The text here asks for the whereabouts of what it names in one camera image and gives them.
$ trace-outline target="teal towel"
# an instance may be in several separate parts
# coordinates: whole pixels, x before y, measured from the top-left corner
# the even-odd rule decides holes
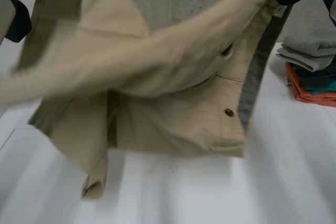
[[[332,84],[330,84],[327,88],[320,88],[320,89],[314,89],[314,88],[307,88],[312,94],[320,94],[325,92],[336,92],[336,81],[334,81]]]

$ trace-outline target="gray fabric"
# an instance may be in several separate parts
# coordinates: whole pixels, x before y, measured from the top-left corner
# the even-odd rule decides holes
[[[277,16],[273,15],[269,25],[262,35],[255,54],[253,55],[238,106],[238,116],[245,132],[248,130],[249,122],[253,114],[253,108],[257,101],[259,88],[269,55],[282,31],[292,7],[292,5],[289,5],[286,7],[284,13]]]
[[[279,48],[277,52],[279,53],[277,54],[279,58],[302,66],[311,72],[326,68],[334,58],[334,55],[321,57],[310,56],[286,47],[284,44],[282,44],[282,48]]]
[[[319,70],[319,65],[317,63],[315,63],[314,61],[311,61],[308,65],[303,61],[300,61],[298,59],[289,58],[289,57],[287,57],[285,55],[282,55],[282,54],[275,54],[275,55],[278,58],[280,58],[281,60],[284,60],[284,61],[290,62],[290,63],[294,63],[295,65],[301,66],[301,67],[309,70],[310,72],[315,72],[315,71]]]
[[[293,34],[285,37],[283,43],[315,57],[336,55],[336,28],[323,27],[307,35]]]

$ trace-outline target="gray towel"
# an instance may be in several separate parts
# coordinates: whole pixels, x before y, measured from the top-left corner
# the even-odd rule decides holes
[[[326,68],[330,65],[334,58],[334,55],[314,57],[297,52],[289,47],[286,47],[284,44],[282,44],[282,46],[282,48],[277,50],[278,54],[276,54],[276,56],[287,62],[302,66],[311,72]]]
[[[315,57],[336,55],[336,28],[319,28],[307,35],[290,35],[283,43],[299,52]]]

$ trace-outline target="clothing label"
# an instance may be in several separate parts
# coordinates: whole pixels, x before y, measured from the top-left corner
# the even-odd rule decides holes
[[[273,16],[282,18],[283,14],[285,13],[286,8],[287,8],[286,5],[281,5],[281,6],[278,8],[277,12],[273,14]]]
[[[292,80],[289,78],[289,76],[285,76],[285,84],[286,86],[292,85]]]

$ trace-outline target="jacket sleeve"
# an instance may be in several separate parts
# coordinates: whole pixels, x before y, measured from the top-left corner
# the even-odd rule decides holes
[[[244,31],[265,1],[223,0],[185,23],[128,46],[103,47],[94,60],[22,71],[0,81],[2,92],[11,90],[0,96],[0,103],[106,89],[152,98],[187,88],[204,69],[218,69],[223,62],[218,55]]]

